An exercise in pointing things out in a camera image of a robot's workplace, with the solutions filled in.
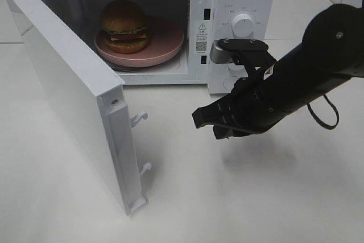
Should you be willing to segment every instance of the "plate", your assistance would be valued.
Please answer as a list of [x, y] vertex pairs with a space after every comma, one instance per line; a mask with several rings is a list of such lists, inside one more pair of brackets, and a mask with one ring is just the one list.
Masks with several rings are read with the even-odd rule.
[[183, 30], [178, 24], [157, 17], [149, 18], [150, 44], [136, 53], [113, 52], [103, 41], [104, 35], [104, 31], [99, 31], [94, 38], [100, 55], [109, 62], [130, 68], [151, 67], [168, 61], [180, 51], [184, 40]]

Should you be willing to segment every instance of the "microwave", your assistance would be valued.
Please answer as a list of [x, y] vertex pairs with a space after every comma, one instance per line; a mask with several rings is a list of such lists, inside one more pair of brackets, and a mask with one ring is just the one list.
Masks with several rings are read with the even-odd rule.
[[113, 0], [7, 0], [49, 103], [88, 154], [126, 214], [146, 203], [124, 85], [206, 84], [228, 93], [243, 66], [214, 63], [219, 39], [264, 39], [272, 0], [128, 0], [183, 31], [179, 52], [159, 65], [114, 66], [95, 49], [100, 13]]

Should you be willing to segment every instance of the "robotic arm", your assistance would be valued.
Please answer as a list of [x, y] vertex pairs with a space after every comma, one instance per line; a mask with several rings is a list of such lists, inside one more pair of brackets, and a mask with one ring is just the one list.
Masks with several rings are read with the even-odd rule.
[[364, 77], [364, 9], [332, 5], [279, 61], [267, 50], [259, 40], [221, 39], [214, 44], [212, 62], [232, 60], [244, 65], [248, 77], [240, 78], [231, 93], [198, 108], [192, 114], [196, 128], [213, 125], [217, 139], [261, 134], [352, 77]]

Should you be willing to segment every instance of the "microwave door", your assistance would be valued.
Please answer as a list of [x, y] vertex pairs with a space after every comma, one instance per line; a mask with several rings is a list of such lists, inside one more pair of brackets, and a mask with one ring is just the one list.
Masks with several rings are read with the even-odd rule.
[[141, 195], [122, 79], [41, 0], [7, 0], [50, 104], [128, 215]]

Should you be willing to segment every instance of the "burger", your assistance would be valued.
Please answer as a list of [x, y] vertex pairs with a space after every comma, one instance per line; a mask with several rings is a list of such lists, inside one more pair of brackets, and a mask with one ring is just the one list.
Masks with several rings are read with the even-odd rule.
[[147, 35], [147, 16], [135, 3], [127, 0], [112, 1], [100, 16], [104, 42], [114, 52], [134, 53], [144, 49], [150, 38]]

